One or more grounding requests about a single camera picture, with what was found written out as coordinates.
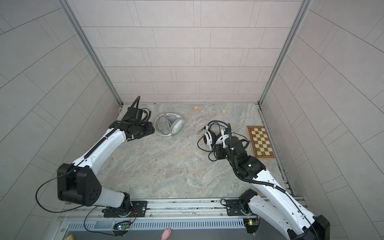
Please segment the black and white headphones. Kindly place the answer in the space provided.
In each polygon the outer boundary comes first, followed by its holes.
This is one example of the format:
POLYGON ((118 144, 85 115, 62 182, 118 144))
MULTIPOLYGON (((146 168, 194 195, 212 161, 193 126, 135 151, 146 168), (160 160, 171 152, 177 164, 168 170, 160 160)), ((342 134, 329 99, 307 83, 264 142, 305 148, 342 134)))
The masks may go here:
MULTIPOLYGON (((232 162, 237 162, 239 164, 245 163, 250 160, 252 156, 248 155, 246 148, 248 147, 250 141, 243 135, 234 133, 230 124, 226 124, 222 121, 211 121, 209 122, 202 130, 205 131, 204 135, 201 137, 203 139, 208 150, 204 150, 199 146, 200 140, 198 140, 198 148, 210 154, 214 154, 215 146, 222 145, 219 143, 221 137, 221 131, 225 128, 229 130, 229 138, 226 139, 227 148, 231 149, 231 158, 228 160, 231 164, 232 162)), ((209 157, 209 160, 212 162, 217 161, 215 158, 212 160, 209 157)))

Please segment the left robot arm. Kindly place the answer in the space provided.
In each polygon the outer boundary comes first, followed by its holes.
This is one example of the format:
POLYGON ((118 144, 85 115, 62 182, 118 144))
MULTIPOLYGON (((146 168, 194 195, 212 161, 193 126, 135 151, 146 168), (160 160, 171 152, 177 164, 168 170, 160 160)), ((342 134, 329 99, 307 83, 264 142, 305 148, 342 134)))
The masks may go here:
POLYGON ((133 212, 130 195, 103 187, 97 173, 118 146, 154 134, 151 111, 139 108, 140 99, 137 97, 123 118, 114 121, 84 155, 58 168, 54 179, 60 201, 74 203, 78 207, 104 207, 106 217, 125 217, 133 212))

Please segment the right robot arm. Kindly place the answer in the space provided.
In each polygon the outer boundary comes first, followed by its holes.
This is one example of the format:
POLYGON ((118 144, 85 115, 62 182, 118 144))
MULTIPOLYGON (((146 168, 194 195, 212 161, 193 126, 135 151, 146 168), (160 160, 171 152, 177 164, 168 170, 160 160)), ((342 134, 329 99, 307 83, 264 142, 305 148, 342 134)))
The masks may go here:
POLYGON ((244 212, 261 217, 288 240, 330 239, 330 222, 300 205, 260 160, 248 155, 243 142, 232 133, 231 125, 227 124, 219 156, 228 160, 239 180, 257 189, 249 189, 240 196, 244 212))

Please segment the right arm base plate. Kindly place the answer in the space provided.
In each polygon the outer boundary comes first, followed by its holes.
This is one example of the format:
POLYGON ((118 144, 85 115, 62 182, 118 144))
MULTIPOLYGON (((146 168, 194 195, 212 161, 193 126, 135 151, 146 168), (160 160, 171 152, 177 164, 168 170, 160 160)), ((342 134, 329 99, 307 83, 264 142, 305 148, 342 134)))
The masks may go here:
POLYGON ((243 200, 221 199, 220 203, 226 208, 228 216, 256 216, 243 200))

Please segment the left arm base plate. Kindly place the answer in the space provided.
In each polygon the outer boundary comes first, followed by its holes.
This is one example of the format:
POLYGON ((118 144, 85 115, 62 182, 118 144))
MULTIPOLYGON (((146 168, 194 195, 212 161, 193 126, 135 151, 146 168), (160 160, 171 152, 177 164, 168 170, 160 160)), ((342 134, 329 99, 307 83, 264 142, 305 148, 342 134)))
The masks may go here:
POLYGON ((142 218, 146 214, 148 201, 123 202, 119 208, 106 207, 104 218, 142 218))

